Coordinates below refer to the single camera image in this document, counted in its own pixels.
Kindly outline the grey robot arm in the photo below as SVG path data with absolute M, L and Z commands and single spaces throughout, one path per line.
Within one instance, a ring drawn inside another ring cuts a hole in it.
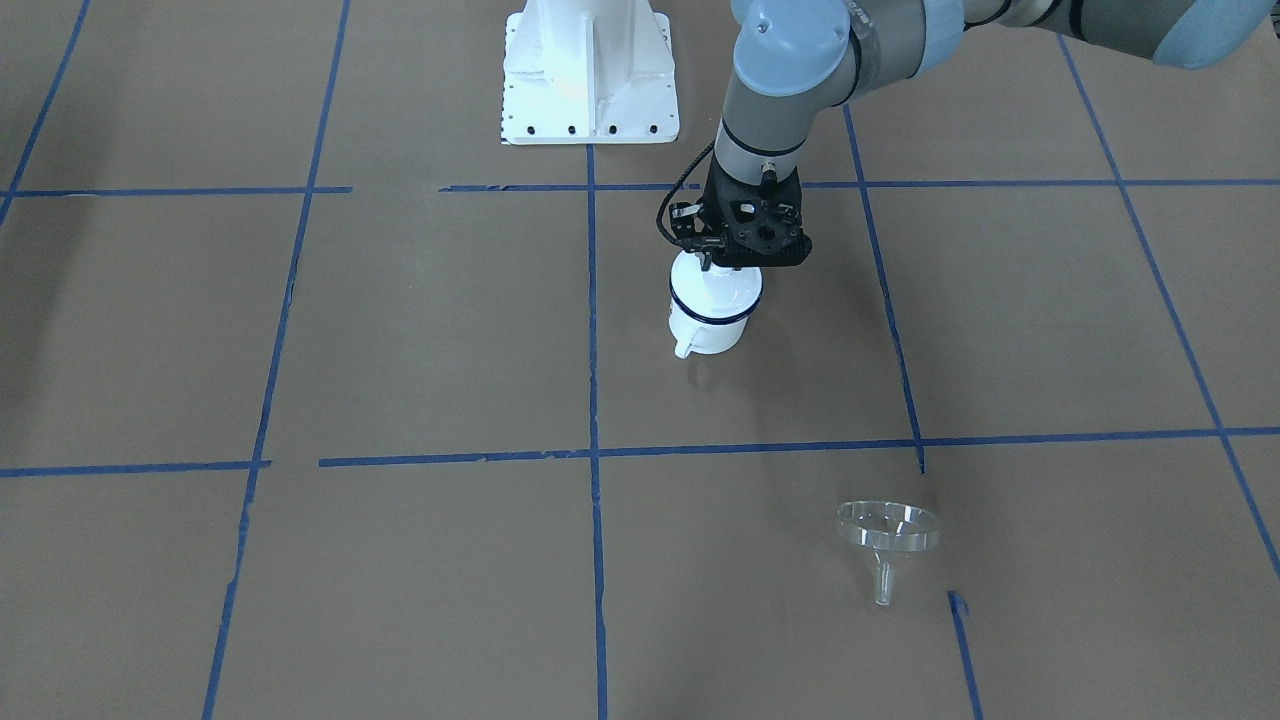
M 1268 1 L 736 1 L 740 29 L 701 197 L 655 223 L 692 268 L 796 266 L 812 251 L 797 173 L 815 118 L 927 73 L 974 28 L 1044 29 L 1161 67 L 1201 69 L 1262 24 Z

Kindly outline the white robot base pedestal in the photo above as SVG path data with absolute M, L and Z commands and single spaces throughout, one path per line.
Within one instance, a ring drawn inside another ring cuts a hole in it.
M 503 37 L 503 143 L 677 140 L 672 26 L 649 1 L 527 1 Z

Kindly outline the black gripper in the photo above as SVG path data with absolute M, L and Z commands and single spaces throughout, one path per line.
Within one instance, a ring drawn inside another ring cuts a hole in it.
M 780 179 L 767 170 L 749 184 L 713 165 L 696 202 L 671 202 L 676 190 L 666 195 L 666 240 L 694 255 L 700 272 L 797 266 L 812 251 L 796 172 Z

